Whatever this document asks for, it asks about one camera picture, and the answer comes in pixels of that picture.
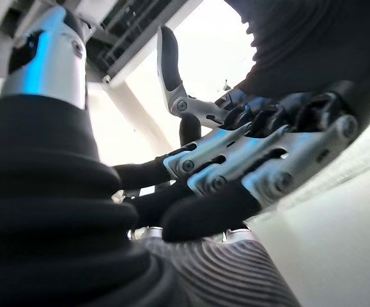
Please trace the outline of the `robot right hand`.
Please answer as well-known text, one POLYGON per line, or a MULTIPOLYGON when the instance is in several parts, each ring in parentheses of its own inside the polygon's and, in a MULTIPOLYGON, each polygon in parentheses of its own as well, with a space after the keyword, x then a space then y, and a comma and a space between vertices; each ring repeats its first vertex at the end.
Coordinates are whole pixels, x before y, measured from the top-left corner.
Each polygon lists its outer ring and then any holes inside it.
POLYGON ((178 43, 158 29, 158 77, 180 118, 179 149, 116 166, 136 228, 186 241, 238 228, 304 185, 370 125, 370 1, 230 1, 253 36, 254 65, 215 102, 185 91, 178 43))

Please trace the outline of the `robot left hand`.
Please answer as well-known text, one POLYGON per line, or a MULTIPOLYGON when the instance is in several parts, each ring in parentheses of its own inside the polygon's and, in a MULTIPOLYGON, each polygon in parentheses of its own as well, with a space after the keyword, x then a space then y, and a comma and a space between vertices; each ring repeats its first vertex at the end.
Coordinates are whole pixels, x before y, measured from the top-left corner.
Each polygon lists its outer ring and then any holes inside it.
POLYGON ((87 108, 81 23, 62 6, 12 49, 0 94, 0 306, 297 306, 251 232, 130 240, 87 108))

